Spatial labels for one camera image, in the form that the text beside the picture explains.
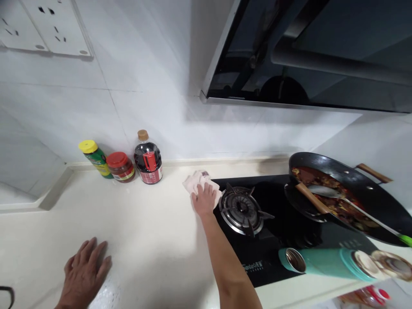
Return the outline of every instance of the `bottle cap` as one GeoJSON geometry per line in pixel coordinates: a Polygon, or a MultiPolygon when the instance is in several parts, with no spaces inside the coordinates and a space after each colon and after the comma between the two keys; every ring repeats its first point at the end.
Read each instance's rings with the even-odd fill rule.
{"type": "Polygon", "coordinates": [[[369,291],[369,293],[373,296],[373,298],[381,305],[385,305],[386,304],[386,300],[391,299],[391,297],[389,296],[389,294],[382,289],[378,289],[376,286],[374,285],[370,285],[368,287],[366,287],[366,289],[369,291]]]}
{"type": "Polygon", "coordinates": [[[141,141],[146,141],[146,140],[149,139],[149,135],[147,134],[147,131],[146,131],[146,130],[139,130],[139,131],[137,132],[137,136],[139,137],[139,139],[140,139],[141,141]]]}
{"type": "Polygon", "coordinates": [[[96,142],[91,139],[84,140],[79,144],[79,149],[83,153],[92,153],[95,152],[98,148],[99,146],[97,146],[96,142]]]}
{"type": "Polygon", "coordinates": [[[106,158],[106,163],[110,167],[122,167],[123,165],[126,165],[128,160],[127,155],[124,152],[118,151],[118,152],[113,152],[111,155],[109,155],[106,158]]]}

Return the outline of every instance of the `wok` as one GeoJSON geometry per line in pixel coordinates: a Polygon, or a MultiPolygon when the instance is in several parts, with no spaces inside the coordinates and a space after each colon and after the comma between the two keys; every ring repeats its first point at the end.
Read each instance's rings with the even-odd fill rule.
{"type": "MultiPolygon", "coordinates": [[[[363,233],[344,221],[341,221],[339,217],[336,217],[330,213],[324,215],[319,213],[313,204],[295,188],[295,185],[297,185],[299,181],[292,173],[293,167],[310,167],[330,175],[332,178],[339,181],[343,187],[348,189],[356,197],[356,199],[365,208],[366,212],[394,230],[399,231],[401,234],[409,237],[412,236],[411,215],[379,184],[371,180],[369,177],[366,177],[356,169],[334,159],[311,152],[298,152],[292,155],[289,159],[289,175],[291,182],[285,186],[285,194],[293,207],[309,219],[317,222],[332,221],[346,228],[363,233]]],[[[365,164],[359,164],[357,168],[373,175],[375,178],[379,179],[381,183],[392,181],[392,179],[377,173],[365,164]]],[[[395,235],[382,227],[370,228],[368,233],[364,234],[391,245],[403,247],[407,246],[395,235]]]]}

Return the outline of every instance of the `wok handle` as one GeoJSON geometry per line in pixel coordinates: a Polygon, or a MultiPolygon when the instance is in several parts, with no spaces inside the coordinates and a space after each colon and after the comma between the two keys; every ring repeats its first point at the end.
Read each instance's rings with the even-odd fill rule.
{"type": "Polygon", "coordinates": [[[358,164],[356,167],[360,170],[363,170],[364,172],[367,172],[368,174],[371,174],[373,177],[375,177],[376,179],[378,179],[382,183],[388,183],[388,182],[393,181],[389,177],[386,177],[385,175],[382,175],[381,173],[378,173],[375,170],[371,169],[366,164],[361,163],[361,164],[358,164]]]}
{"type": "Polygon", "coordinates": [[[303,184],[300,183],[296,186],[296,189],[299,190],[307,199],[316,207],[316,209],[323,215],[330,213],[330,209],[325,206],[315,195],[303,184]]]}

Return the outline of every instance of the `yellow-capped bottle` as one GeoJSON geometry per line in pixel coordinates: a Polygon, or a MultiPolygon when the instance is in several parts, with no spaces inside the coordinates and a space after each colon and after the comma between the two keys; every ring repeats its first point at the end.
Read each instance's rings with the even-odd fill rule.
{"type": "Polygon", "coordinates": [[[104,178],[113,178],[113,175],[109,171],[109,166],[106,163],[106,156],[95,141],[91,139],[84,140],[79,144],[79,149],[104,178]]]}

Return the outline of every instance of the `cloth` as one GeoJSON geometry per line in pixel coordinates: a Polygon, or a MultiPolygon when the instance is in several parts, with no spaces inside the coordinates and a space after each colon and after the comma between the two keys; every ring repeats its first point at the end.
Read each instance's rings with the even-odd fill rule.
{"type": "Polygon", "coordinates": [[[215,207],[219,203],[220,198],[222,197],[222,191],[219,190],[219,185],[210,180],[210,176],[205,170],[198,170],[192,176],[188,176],[187,179],[183,182],[183,186],[186,188],[186,191],[189,194],[193,192],[197,195],[197,184],[200,184],[202,188],[205,188],[205,183],[208,183],[213,187],[213,190],[216,190],[216,199],[215,207]]]}

